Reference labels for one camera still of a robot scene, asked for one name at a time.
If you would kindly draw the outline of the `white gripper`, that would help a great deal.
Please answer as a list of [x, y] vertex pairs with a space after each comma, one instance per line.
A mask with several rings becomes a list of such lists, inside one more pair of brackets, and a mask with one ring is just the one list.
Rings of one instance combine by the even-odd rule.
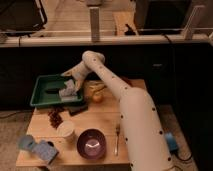
[[69, 69], [61, 74], [61, 76], [73, 76], [75, 81], [75, 91], [79, 91], [83, 86], [84, 79], [90, 73], [90, 69], [84, 64], [84, 62], [80, 62], [72, 69]]

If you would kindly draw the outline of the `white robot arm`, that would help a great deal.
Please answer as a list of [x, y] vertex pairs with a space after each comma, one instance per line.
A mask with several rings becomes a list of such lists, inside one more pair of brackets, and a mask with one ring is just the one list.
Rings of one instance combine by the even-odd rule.
[[165, 134], [150, 94], [132, 87], [104, 66], [103, 54], [85, 51], [82, 61], [62, 73], [72, 76], [79, 90], [95, 72], [119, 101], [120, 117], [132, 171], [175, 171]]

